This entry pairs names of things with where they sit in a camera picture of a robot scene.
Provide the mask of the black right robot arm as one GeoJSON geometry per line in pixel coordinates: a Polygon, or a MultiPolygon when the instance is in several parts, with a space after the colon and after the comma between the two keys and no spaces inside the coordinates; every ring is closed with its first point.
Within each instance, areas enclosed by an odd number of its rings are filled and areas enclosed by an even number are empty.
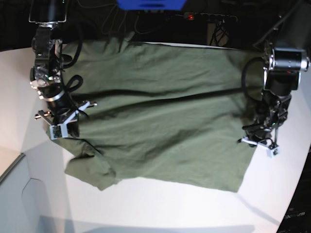
{"type": "Polygon", "coordinates": [[[66,22],[67,5],[64,0],[34,0],[29,13],[29,22],[38,25],[32,40],[35,61],[30,71],[30,85],[48,108],[47,111],[38,111],[35,118],[48,124],[52,140],[79,137],[79,116],[86,117],[85,109],[96,105],[90,101],[76,102],[72,98],[72,93],[83,84],[80,75],[74,75],[68,83],[63,80],[64,70],[77,62],[83,45],[79,30],[75,55],[71,57],[62,53],[59,25],[66,22]]]}

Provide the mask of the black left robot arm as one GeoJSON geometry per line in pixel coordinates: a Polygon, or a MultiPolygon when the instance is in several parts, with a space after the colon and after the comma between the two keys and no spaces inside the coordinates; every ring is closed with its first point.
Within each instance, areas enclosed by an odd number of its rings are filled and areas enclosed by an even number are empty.
{"type": "Polygon", "coordinates": [[[287,120],[291,92],[299,88],[302,72],[311,66],[311,2],[297,0],[253,45],[260,44],[264,44],[263,56],[248,61],[242,70],[242,91],[255,105],[255,117],[253,124],[243,126],[245,136],[238,142],[273,151],[278,144],[271,133],[287,120]],[[260,100],[251,97],[246,87],[248,68],[257,62],[263,64],[260,100]]]}

